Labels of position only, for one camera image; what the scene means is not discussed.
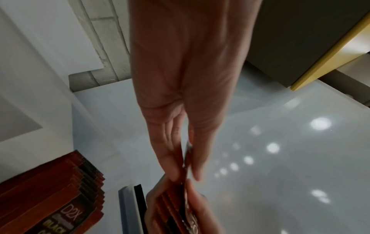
stack of coffee packets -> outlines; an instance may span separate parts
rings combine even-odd
[[[0,233],[81,234],[103,216],[102,173],[74,151],[0,184]]]

brick wall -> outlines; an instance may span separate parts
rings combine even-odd
[[[68,0],[89,36],[103,69],[72,74],[72,91],[130,78],[130,32],[127,0]]]

human hand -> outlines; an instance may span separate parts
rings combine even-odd
[[[131,0],[131,74],[166,175],[182,174],[185,115],[196,180],[246,58],[261,0]]]
[[[166,227],[157,213],[158,198],[174,183],[164,175],[155,187],[146,195],[147,211],[145,212],[145,225],[149,234],[167,233]],[[192,212],[197,217],[201,234],[223,234],[225,233],[218,220],[212,213],[204,196],[199,194],[190,179],[187,179],[185,188],[187,190],[188,203]]]

yellow trim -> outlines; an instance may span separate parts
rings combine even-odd
[[[292,86],[295,91],[370,51],[370,13],[321,57]]]

white brick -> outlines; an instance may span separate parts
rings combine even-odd
[[[127,0],[113,0],[114,8],[116,9],[119,25],[123,33],[124,40],[128,51],[130,51],[130,22],[128,13]]]
[[[94,76],[96,81],[100,85],[110,84],[117,82],[116,74],[112,68],[112,65],[109,63],[109,61],[102,61],[104,64],[103,69],[98,69],[91,71],[91,74]]]
[[[90,38],[93,47],[98,53],[100,59],[107,59],[101,44],[99,43],[98,36],[94,32],[94,28],[83,9],[83,6],[79,0],[68,0],[69,5],[72,7],[78,21],[80,22],[82,28],[85,30],[87,36]]]
[[[76,73],[68,76],[69,87],[74,91],[91,89],[99,86],[88,72]]]
[[[119,80],[130,77],[130,59],[113,19],[93,21],[103,48]]]
[[[82,3],[90,19],[113,16],[109,0],[82,0]]]

